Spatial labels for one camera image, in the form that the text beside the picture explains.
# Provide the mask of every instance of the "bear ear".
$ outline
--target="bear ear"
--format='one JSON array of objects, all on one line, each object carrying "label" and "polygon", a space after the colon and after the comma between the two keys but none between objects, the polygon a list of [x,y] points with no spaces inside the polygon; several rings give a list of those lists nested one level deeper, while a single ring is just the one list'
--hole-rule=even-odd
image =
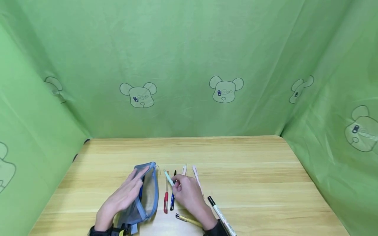
[{"label": "bear ear", "polygon": [[60,82],[55,77],[51,77],[51,76],[46,77],[45,82],[54,85],[58,89],[58,91],[63,90],[62,85],[60,84]]},{"label": "bear ear", "polygon": [[235,91],[241,90],[244,85],[244,81],[241,78],[236,78],[232,82],[236,85]]},{"label": "bear ear", "polygon": [[314,77],[313,76],[310,76],[309,79],[306,81],[306,83],[304,84],[305,85],[305,88],[306,87],[310,87],[312,84],[314,83]]},{"label": "bear ear", "polygon": [[358,106],[356,109],[353,110],[353,120],[357,120],[361,116],[369,116],[369,109],[367,108],[367,106]]},{"label": "bear ear", "polygon": [[158,88],[153,83],[146,83],[143,87],[150,90],[151,95],[154,95],[158,91]]},{"label": "bear ear", "polygon": [[121,86],[119,87],[119,90],[121,91],[123,95],[130,96],[129,91],[132,88],[133,87],[128,83],[122,83]]},{"label": "bear ear", "polygon": [[215,88],[219,82],[222,82],[222,79],[219,76],[213,76],[210,80],[210,88]]},{"label": "bear ear", "polygon": [[7,146],[4,143],[0,142],[0,159],[4,159],[7,153]]},{"label": "bear ear", "polygon": [[297,81],[291,86],[291,90],[292,90],[293,92],[295,92],[295,91],[297,90],[297,88],[298,88],[301,84],[303,84],[303,83],[304,83],[304,81],[303,81],[302,79],[297,80]]}]

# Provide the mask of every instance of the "wooden tabletop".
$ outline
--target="wooden tabletop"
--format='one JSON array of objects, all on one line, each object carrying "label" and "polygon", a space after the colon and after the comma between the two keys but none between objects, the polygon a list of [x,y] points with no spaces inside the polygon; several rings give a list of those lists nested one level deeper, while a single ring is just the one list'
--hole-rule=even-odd
[{"label": "wooden tabletop", "polygon": [[239,236],[347,236],[334,212],[288,144],[277,136],[92,139],[80,151],[30,235],[86,235],[102,203],[134,166],[160,168],[159,206],[141,236],[201,235],[177,220],[190,217],[177,203],[163,212],[163,169],[179,173],[196,165],[205,196],[211,195]]}]

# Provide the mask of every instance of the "cartoon bear print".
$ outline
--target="cartoon bear print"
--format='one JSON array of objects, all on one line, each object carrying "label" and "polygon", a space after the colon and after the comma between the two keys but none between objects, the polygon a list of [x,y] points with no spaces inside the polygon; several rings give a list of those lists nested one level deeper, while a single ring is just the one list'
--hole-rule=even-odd
[{"label": "cartoon bear print", "polygon": [[155,103],[152,95],[158,89],[153,83],[146,83],[143,87],[133,87],[128,83],[122,83],[119,90],[123,95],[130,97],[130,103],[133,107],[147,108]]},{"label": "cartoon bear print", "polygon": [[16,166],[14,164],[4,161],[7,153],[7,146],[0,142],[0,193],[9,184],[16,172]]},{"label": "cartoon bear print", "polygon": [[369,152],[378,142],[378,121],[369,117],[366,106],[359,106],[352,112],[354,122],[345,129],[345,137],[354,148]]},{"label": "cartoon bear print", "polygon": [[49,87],[52,94],[59,98],[60,103],[66,102],[66,100],[63,98],[61,94],[61,92],[63,91],[63,87],[55,77],[52,77],[52,76],[46,77],[45,83]]},{"label": "cartoon bear print", "polygon": [[291,90],[294,92],[290,97],[290,103],[296,103],[299,96],[302,94],[302,91],[306,87],[310,87],[314,83],[314,77],[310,76],[307,82],[304,82],[303,79],[297,80],[292,86]]},{"label": "cartoon bear print", "polygon": [[210,87],[214,89],[213,99],[220,103],[229,103],[235,100],[235,91],[241,90],[244,81],[236,78],[231,81],[223,81],[219,76],[213,76]]}]

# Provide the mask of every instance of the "pencil case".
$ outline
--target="pencil case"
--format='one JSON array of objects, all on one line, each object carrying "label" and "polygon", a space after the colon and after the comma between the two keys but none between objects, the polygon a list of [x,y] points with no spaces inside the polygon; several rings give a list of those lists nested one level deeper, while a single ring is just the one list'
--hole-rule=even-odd
[{"label": "pencil case", "polygon": [[117,228],[125,228],[131,235],[138,232],[138,224],[149,220],[158,208],[159,188],[156,174],[156,163],[150,162],[135,166],[136,174],[145,167],[149,170],[142,176],[143,185],[139,196],[124,211],[120,213]]}]

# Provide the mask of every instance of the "white marker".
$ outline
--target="white marker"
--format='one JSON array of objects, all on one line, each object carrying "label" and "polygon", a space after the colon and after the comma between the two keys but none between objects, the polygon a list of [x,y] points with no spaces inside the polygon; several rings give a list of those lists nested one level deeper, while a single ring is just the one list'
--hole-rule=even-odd
[{"label": "white marker", "polygon": [[211,204],[211,206],[214,208],[215,212],[219,216],[220,221],[222,221],[223,226],[226,228],[226,231],[229,233],[230,236],[236,236],[235,231],[232,229],[231,225],[227,222],[226,218],[218,208],[218,206],[215,204],[214,200],[211,198],[211,196],[208,196],[208,200]]},{"label": "white marker", "polygon": [[163,170],[171,186],[175,185],[166,170]]},{"label": "white marker", "polygon": [[186,175],[186,164],[183,167],[183,175]]},{"label": "white marker", "polygon": [[203,195],[202,187],[201,187],[201,184],[200,184],[200,178],[198,177],[198,171],[197,171],[197,168],[195,167],[195,165],[192,165],[192,169],[193,169],[193,172],[194,172],[195,179],[197,180],[198,186],[201,189],[202,197],[203,197],[203,199],[205,199],[205,195]]}]

